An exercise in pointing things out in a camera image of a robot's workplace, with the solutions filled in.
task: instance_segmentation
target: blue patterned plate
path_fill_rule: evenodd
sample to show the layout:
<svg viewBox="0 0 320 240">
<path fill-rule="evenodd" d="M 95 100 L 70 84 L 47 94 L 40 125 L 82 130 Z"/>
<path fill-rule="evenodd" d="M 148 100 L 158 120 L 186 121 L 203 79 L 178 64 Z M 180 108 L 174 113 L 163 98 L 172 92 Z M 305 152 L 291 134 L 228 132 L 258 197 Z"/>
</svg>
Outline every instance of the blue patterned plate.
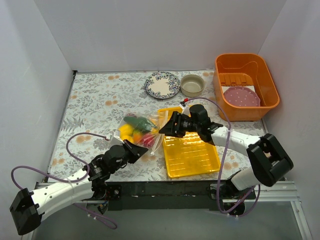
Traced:
<svg viewBox="0 0 320 240">
<path fill-rule="evenodd" d="M 152 73 L 144 83 L 148 94 L 156 99 L 169 99 L 180 90 L 180 80 L 170 72 L 159 71 Z"/>
</svg>

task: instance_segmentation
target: yellow bell pepper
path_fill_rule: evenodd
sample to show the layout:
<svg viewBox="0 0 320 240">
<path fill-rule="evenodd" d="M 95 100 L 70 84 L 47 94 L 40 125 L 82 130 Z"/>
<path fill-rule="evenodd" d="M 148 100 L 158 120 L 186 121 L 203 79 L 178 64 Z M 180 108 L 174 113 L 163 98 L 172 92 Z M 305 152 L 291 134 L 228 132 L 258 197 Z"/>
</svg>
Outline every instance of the yellow bell pepper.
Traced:
<svg viewBox="0 0 320 240">
<path fill-rule="evenodd" d="M 121 136 L 132 136 L 132 134 L 134 132 L 134 127 L 131 126 L 130 124 L 124 124 L 121 127 L 119 127 L 118 130 L 120 131 L 120 137 Z"/>
</svg>

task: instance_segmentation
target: decorative plate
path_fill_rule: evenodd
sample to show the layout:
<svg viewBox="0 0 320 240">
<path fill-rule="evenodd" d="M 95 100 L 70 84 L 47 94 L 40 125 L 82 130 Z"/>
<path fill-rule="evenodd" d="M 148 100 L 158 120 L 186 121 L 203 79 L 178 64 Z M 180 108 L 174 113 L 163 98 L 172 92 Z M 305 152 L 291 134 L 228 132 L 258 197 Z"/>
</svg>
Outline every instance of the decorative plate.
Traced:
<svg viewBox="0 0 320 240">
<path fill-rule="evenodd" d="M 152 73 L 144 83 L 148 94 L 156 99 L 169 99 L 180 90 L 180 80 L 170 72 L 159 71 Z"/>
<path fill-rule="evenodd" d="M 260 98 L 250 88 L 233 86 L 224 92 L 224 98 L 232 105 L 238 107 L 259 107 Z"/>
</svg>

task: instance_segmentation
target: yellow plastic tray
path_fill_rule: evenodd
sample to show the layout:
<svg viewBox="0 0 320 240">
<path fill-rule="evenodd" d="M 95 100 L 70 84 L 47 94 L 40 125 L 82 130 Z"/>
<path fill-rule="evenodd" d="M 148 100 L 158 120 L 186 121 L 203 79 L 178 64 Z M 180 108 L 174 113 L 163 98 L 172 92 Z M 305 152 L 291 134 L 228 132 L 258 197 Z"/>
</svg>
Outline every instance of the yellow plastic tray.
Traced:
<svg viewBox="0 0 320 240">
<path fill-rule="evenodd" d="M 182 112 L 181 107 L 158 110 L 159 119 L 168 120 L 174 111 Z M 220 159 L 215 146 L 205 143 L 196 132 L 187 132 L 184 138 L 165 136 L 163 150 L 168 176 L 179 178 L 198 174 L 218 172 Z"/>
</svg>

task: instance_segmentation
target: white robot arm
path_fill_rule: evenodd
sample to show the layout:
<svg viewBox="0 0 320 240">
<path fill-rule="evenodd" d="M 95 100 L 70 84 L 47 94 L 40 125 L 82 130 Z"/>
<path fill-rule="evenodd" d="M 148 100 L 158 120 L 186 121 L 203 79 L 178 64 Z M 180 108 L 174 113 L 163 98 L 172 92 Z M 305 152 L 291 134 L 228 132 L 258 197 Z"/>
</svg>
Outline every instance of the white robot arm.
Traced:
<svg viewBox="0 0 320 240">
<path fill-rule="evenodd" d="M 106 180 L 128 163 L 134 164 L 147 151 L 148 148 L 127 140 L 116 141 L 108 151 L 88 164 L 89 174 L 81 181 L 75 182 L 86 174 L 87 166 L 65 178 L 67 182 L 56 182 L 33 191 L 27 188 L 20 190 L 10 206 L 18 234 L 25 235 L 35 230 L 47 217 L 78 201 L 100 200 L 107 193 L 109 197 L 115 191 L 119 192 L 119 189 L 113 189 L 114 186 L 107 185 Z"/>
<path fill-rule="evenodd" d="M 211 134 L 212 141 L 216 146 L 226 146 L 228 128 L 219 127 Z M 248 157 L 247 149 L 249 145 L 256 144 L 260 141 L 259 136 L 243 134 L 237 131 L 231 131 L 228 148 L 241 153 Z M 262 184 L 255 176 L 252 167 L 240 171 L 231 178 L 233 185 L 239 190 L 250 188 L 255 185 Z"/>
</svg>

